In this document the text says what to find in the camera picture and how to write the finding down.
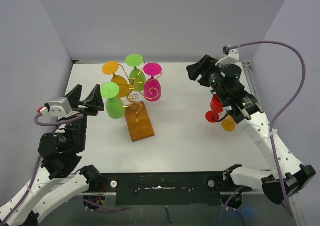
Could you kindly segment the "green plastic wine glass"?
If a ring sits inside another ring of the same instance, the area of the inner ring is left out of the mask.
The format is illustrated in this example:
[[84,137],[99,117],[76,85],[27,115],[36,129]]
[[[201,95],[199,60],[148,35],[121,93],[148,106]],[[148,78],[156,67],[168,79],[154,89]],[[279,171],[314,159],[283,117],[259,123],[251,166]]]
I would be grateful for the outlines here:
[[105,109],[111,119],[120,119],[126,109],[121,98],[118,97],[120,87],[114,82],[106,82],[101,86],[101,96],[106,99]]
[[145,83],[146,83],[146,76],[144,72],[138,68],[139,66],[144,66],[145,60],[142,55],[140,54],[130,54],[126,57],[125,63],[133,67],[129,78],[134,81],[134,91],[141,92],[144,90]]

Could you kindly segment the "red plastic wine glass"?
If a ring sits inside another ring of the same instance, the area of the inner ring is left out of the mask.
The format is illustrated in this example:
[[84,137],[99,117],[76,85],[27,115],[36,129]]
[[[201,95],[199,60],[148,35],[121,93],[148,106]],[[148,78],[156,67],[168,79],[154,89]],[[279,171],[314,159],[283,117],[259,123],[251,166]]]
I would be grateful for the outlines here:
[[214,94],[210,102],[210,110],[205,114],[205,118],[209,123],[218,123],[223,119],[224,106],[220,98]]

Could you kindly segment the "pink plastic wine glass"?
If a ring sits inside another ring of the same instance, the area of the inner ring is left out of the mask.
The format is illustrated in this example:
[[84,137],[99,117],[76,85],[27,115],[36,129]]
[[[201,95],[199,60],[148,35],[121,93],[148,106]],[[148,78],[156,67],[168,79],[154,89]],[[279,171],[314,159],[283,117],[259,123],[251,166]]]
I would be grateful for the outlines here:
[[160,64],[155,62],[147,63],[143,71],[150,78],[144,84],[144,98],[149,102],[156,102],[162,96],[161,84],[158,78],[162,76],[162,67]]

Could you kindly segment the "gold wire wine glass rack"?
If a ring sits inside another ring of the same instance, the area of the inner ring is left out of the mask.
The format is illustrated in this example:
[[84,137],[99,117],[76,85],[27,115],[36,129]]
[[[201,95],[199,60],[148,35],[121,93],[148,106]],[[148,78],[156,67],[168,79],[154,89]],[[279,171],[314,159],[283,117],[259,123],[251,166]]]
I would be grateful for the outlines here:
[[145,99],[144,90],[134,91],[134,81],[129,77],[127,77],[126,79],[129,82],[131,93],[127,97],[124,97],[124,101],[128,103],[128,105],[124,105],[124,116],[128,126],[131,141],[136,142],[149,137],[153,137],[155,135],[155,132],[145,103],[143,101],[137,101],[139,96],[142,96]]

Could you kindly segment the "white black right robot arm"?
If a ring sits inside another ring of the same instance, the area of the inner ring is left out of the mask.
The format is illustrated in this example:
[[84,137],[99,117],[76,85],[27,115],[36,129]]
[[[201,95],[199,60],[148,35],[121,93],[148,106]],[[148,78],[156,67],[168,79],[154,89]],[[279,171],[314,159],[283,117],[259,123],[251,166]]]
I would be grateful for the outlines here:
[[199,62],[186,67],[188,78],[211,88],[227,114],[257,146],[269,170],[246,168],[236,164],[224,171],[223,186],[230,191],[239,186],[263,191],[274,204],[285,202],[302,190],[316,175],[311,165],[304,165],[286,147],[271,124],[260,102],[240,82],[242,68],[236,63],[223,66],[205,55]]

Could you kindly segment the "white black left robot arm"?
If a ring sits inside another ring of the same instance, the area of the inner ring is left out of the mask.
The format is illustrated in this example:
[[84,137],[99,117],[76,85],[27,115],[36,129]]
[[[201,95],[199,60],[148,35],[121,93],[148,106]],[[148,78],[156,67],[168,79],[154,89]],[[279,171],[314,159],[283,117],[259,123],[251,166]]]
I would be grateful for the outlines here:
[[2,226],[37,226],[53,210],[79,193],[95,192],[102,185],[102,174],[94,165],[84,166],[72,179],[59,185],[78,166],[86,149],[89,116],[104,111],[101,86],[96,84],[81,100],[82,85],[64,97],[54,98],[37,111],[38,126],[63,132],[45,133],[39,141],[39,158],[30,181],[0,207]]

